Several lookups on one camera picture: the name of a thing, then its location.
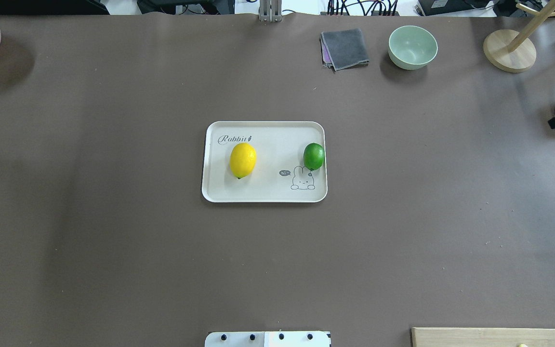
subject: lemon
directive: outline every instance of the lemon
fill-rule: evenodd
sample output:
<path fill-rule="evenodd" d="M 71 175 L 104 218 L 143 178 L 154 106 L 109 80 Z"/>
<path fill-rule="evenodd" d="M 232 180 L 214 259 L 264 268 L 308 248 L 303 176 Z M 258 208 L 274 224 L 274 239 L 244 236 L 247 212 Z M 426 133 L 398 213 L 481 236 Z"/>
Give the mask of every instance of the lemon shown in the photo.
<path fill-rule="evenodd" d="M 251 174 L 256 165 L 256 150 L 249 143 L 240 143 L 231 152 L 231 171 L 241 179 Z"/>
<path fill-rule="evenodd" d="M 310 143 L 304 150 L 304 165 L 311 171 L 319 169 L 324 163 L 324 148 L 317 143 Z"/>

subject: wooden stand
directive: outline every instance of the wooden stand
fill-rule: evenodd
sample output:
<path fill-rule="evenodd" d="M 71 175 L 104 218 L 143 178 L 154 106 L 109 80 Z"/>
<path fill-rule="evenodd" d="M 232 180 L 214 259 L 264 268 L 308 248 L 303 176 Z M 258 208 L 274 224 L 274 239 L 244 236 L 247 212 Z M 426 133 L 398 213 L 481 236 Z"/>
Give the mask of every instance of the wooden stand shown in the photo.
<path fill-rule="evenodd" d="M 555 329 L 412 328 L 414 347 L 555 347 Z"/>
<path fill-rule="evenodd" d="M 517 7 L 535 15 L 522 32 L 502 29 L 489 34 L 483 42 L 483 51 L 495 67 L 506 72 L 524 72 L 535 64 L 537 49 L 528 37 L 548 17 L 555 15 L 555 0 L 550 0 L 541 12 L 518 4 Z"/>

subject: wooden board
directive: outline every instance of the wooden board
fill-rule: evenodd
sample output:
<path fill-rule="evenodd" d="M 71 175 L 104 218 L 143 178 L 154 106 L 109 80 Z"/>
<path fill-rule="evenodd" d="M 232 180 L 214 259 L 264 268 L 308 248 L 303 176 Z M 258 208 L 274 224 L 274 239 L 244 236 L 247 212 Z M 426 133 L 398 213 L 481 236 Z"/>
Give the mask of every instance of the wooden board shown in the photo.
<path fill-rule="evenodd" d="M 555 329 L 412 328 L 412 347 L 555 347 Z"/>
<path fill-rule="evenodd" d="M 502 71 L 519 73 L 535 65 L 537 49 L 530 39 L 525 39 L 515 51 L 509 51 L 509 44 L 517 35 L 519 33 L 515 30 L 496 30 L 483 41 L 485 56 Z"/>

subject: folded towel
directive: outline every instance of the folded towel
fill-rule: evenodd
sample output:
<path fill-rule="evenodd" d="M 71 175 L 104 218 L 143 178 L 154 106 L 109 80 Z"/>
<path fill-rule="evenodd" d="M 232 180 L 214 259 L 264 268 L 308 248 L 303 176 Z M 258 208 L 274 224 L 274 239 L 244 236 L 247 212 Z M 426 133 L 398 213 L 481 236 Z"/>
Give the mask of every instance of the folded towel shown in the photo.
<path fill-rule="evenodd" d="M 335 71 L 370 62 L 361 29 L 323 31 L 320 34 L 323 65 Z"/>

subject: yellow lemon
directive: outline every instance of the yellow lemon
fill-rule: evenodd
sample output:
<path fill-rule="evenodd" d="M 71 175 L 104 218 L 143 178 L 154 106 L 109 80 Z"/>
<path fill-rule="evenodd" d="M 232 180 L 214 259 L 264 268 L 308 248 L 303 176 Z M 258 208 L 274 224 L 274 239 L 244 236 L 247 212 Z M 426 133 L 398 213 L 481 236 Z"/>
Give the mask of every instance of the yellow lemon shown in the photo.
<path fill-rule="evenodd" d="M 241 179 L 251 174 L 256 165 L 256 150 L 249 143 L 240 143 L 231 152 L 231 171 Z"/>

